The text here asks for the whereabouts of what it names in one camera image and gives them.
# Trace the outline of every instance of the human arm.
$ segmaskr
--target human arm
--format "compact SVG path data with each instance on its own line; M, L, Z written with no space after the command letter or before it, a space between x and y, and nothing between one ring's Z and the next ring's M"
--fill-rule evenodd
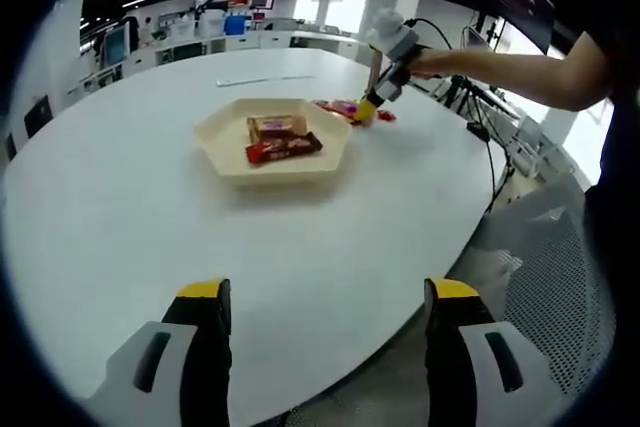
M580 111L609 93L609 62L587 33L562 60L475 50L425 50L410 66L418 77L465 75L550 107Z

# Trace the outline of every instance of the robotic hand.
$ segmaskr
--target robotic hand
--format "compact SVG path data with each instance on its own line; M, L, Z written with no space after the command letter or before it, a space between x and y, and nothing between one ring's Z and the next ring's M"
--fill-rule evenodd
M355 120L371 116L385 101L395 101L402 94L402 87L409 82L409 64L420 56L422 47L418 34L406 25L402 15L383 9L373 22L373 29L367 34L369 45L386 55L392 62L382 73L377 83L360 101Z

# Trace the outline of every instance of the desk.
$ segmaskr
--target desk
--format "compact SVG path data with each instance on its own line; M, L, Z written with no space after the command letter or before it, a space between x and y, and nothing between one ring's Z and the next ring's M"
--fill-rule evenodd
M216 87L265 74L313 78ZM8 278L71 395L91 395L129 336L214 276L232 284L234 426L328 388L420 308L423 280L447 273L491 201L486 146L463 119L407 89L396 123L354 131L324 189L234 190L193 139L238 97L353 98L367 78L319 50L209 55L110 85L31 139L5 175Z

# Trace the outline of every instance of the hexagonal tray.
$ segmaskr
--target hexagonal tray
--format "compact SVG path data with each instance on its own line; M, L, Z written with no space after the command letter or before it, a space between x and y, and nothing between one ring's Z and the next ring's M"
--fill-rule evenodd
M304 115L309 130L322 142L322 151L251 165L245 153L245 147L251 143L247 117L280 114ZM238 99L195 127L200 148L218 174L234 185L325 180L338 170L350 134L351 126L345 120L302 99Z

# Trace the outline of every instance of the snack package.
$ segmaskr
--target snack package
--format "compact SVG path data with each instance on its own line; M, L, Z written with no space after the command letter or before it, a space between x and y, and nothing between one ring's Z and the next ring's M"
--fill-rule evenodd
M322 147L322 143L313 135L313 132L309 132L304 136L286 139L266 139L248 146L246 151L249 162L260 165L289 157L313 154L321 151Z
M247 118L251 143L266 139L285 139L307 134L307 120L302 115L264 115Z

